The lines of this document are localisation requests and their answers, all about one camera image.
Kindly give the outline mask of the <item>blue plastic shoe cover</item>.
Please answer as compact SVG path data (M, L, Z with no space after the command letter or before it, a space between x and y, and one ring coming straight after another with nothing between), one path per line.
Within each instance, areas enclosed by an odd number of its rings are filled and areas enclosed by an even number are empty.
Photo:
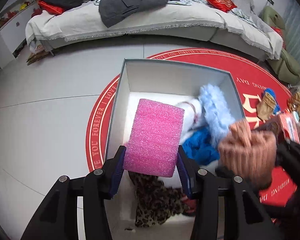
M209 165L219 159L218 151L211 144L211 133L207 127L196 130L182 144L186 156L198 165Z

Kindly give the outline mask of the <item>pink foam sponge block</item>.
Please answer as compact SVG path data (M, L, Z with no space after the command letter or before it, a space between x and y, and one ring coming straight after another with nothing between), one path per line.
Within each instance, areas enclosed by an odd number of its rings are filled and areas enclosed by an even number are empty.
M183 118L182 108L140 99L126 144L123 168L171 178L177 163Z

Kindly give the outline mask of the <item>leopard print scrunchie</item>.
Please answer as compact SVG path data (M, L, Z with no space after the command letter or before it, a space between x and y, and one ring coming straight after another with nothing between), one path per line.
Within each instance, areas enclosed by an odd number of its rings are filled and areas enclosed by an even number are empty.
M182 189L166 187L157 176L128 172L137 200L135 226L150 228L164 224L170 217L189 211Z

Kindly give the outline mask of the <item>light blue fluffy cloth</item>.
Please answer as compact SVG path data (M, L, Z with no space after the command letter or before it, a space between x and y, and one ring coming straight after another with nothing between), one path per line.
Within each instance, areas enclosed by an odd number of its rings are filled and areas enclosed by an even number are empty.
M229 126L235 122L235 119L218 86L211 84L202 86L198 100L202 106L204 121L209 127L211 145L217 148L219 142L228 135Z

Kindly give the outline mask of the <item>pink knit hat navy rim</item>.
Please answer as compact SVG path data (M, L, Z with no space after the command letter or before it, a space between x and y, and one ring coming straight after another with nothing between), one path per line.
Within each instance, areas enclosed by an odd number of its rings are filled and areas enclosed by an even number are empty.
M184 205L183 215L194 217L196 215L196 200L189 199L187 195L183 194L181 201Z

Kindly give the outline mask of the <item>white mesh pouch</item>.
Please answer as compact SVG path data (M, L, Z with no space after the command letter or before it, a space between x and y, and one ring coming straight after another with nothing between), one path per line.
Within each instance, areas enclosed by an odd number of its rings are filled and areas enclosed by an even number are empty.
M183 128L181 136L185 136L189 131L197 129L206 124L204 110L199 99L183 101L176 105L184 110Z

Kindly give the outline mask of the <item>grey open storage box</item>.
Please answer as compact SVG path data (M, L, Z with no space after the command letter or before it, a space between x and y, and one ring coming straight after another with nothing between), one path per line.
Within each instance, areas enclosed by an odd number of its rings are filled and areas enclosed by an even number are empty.
M173 114L176 104L198 96L203 85L221 89L232 116L243 118L239 93L231 74L227 71L196 64L150 60L126 59L123 62L119 83L114 95L114 105L109 123L106 158L112 158L119 146L129 141L137 106L141 99L160 102L169 106L155 114L168 117L166 124L147 121L159 129L159 136L168 138L169 131L180 119ZM194 224L193 217L175 215L163 225L148 229L134 226L136 198L128 173L124 172L119 193L106 202L108 222L113 239L189 239Z

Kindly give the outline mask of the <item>cream dotted scrunchie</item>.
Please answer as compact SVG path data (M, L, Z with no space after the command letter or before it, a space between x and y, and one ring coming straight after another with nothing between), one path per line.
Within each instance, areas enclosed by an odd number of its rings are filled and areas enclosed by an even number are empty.
M256 107L257 117L263 121L267 121L272 116L274 107L275 101L273 98L268 93L264 94Z

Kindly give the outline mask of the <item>white tissue pack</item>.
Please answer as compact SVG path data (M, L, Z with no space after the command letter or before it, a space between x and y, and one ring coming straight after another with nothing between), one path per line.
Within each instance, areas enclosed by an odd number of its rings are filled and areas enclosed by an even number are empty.
M300 143L300 137L298 134L298 129L296 126L296 122L294 116L291 113L285 112L277 115L278 120L281 125L281 130L285 139L289 139L290 141Z

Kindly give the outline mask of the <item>grey covered sofa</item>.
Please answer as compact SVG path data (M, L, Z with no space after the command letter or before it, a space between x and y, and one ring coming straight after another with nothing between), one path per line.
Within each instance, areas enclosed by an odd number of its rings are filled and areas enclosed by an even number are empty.
M167 35L210 41L257 59L277 60L283 38L254 13L253 0L232 0L237 8L223 12L207 0L169 1L165 7L137 12L107 28L98 11L100 0L84 0L64 10L39 0L42 12L29 20L26 42L32 52L72 42L132 34Z

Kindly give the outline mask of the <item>white cabinet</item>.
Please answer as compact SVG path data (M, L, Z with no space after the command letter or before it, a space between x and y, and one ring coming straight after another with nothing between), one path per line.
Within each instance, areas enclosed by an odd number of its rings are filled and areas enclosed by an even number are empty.
M36 9L36 0L7 0L0 6L0 69L16 58L25 42L26 24Z

